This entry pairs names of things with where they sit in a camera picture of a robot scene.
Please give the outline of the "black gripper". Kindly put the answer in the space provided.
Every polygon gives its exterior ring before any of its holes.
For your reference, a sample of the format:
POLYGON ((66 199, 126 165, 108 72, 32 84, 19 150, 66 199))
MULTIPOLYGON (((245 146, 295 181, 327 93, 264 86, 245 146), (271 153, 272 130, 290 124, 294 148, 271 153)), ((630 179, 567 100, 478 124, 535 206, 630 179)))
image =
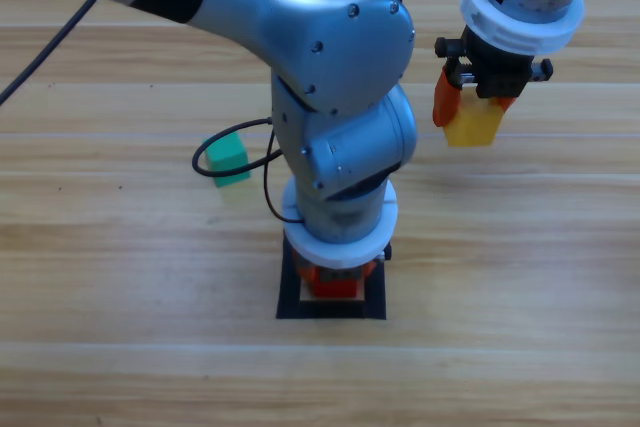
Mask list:
MULTIPOLYGON (((364 284, 377 267, 383 266, 384 262, 390 260, 391 258, 392 246, 387 245, 381 254, 376 256, 372 261, 369 261, 363 265, 342 269, 323 267, 322 281, 329 282, 355 280, 358 281, 359 284, 364 284)), ((293 261, 295 271, 300 277, 301 282, 307 286, 310 294, 312 296, 315 296, 321 267, 303 257, 297 251, 293 252, 293 261)))
POLYGON ((461 101, 473 94, 465 84, 475 84, 479 98, 492 98, 492 111, 504 115, 528 83, 546 82, 553 73, 550 59, 535 62, 533 56, 494 47, 466 27, 459 39, 439 37, 434 44, 438 58, 446 60, 434 90, 432 119, 445 127, 456 116, 461 101))

